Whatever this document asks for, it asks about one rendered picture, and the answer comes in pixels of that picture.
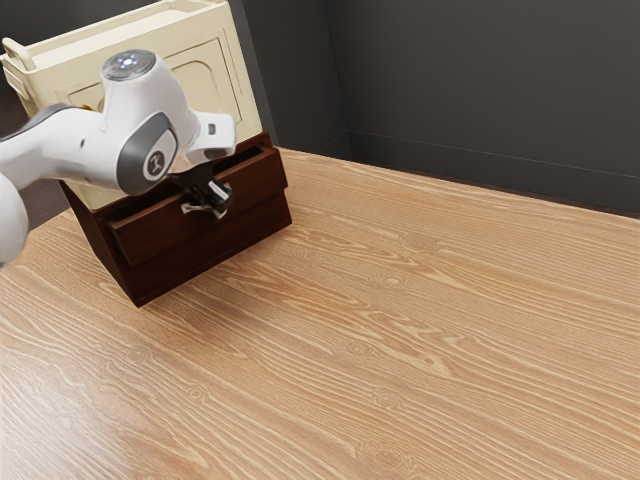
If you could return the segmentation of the cream box with lid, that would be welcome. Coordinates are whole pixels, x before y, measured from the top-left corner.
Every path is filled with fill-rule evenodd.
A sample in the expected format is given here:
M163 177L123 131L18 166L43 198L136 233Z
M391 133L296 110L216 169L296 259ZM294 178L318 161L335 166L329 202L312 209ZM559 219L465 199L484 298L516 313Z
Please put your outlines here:
M160 0L30 46L11 39L3 44L4 73L30 120L55 104L102 111L105 62L120 52L147 50L170 68L193 110L234 118L236 144L260 124L231 8L223 0ZM125 195L67 182L87 188L94 200Z

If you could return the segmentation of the dark brown cabinet drawer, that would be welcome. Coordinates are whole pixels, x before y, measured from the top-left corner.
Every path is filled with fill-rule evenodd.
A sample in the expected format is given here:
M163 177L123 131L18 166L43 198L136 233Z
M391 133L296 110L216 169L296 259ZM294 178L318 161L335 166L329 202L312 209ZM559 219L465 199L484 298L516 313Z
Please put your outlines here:
M266 148L220 172L216 180L227 183L233 191L224 220L283 192L287 186L277 152ZM108 216L106 224L128 263L137 266L218 225L219 221L211 212L185 213L182 210L184 204L194 202L186 192L169 186L149 200L139 201Z

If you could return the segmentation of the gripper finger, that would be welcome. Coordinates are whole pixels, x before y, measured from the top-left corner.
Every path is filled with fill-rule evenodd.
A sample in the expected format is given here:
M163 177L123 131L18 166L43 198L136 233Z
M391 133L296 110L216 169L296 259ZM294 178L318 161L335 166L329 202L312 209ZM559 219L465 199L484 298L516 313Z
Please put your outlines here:
M189 188L185 191L185 195L185 201L180 206L183 214L209 211L209 205L197 190Z
M207 184L210 192L208 203L217 219L222 219L233 202L233 190L229 183L220 184L210 180Z

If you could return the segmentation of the dark brown wooden cabinet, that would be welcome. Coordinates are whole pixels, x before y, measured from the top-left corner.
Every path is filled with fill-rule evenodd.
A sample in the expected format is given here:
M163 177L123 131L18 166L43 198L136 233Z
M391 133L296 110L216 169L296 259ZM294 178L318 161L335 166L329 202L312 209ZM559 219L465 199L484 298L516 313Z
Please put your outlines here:
M262 131L240 142L234 155L212 162L214 180L220 172L256 156L264 148L275 150L282 162L268 132ZM94 254L136 306L150 302L291 223L285 188L228 220L216 218L217 226L149 261L132 266L116 245L106 218L134 203L149 200L169 186L185 192L165 180L143 195L123 197L95 209L89 208L69 184L61 186Z

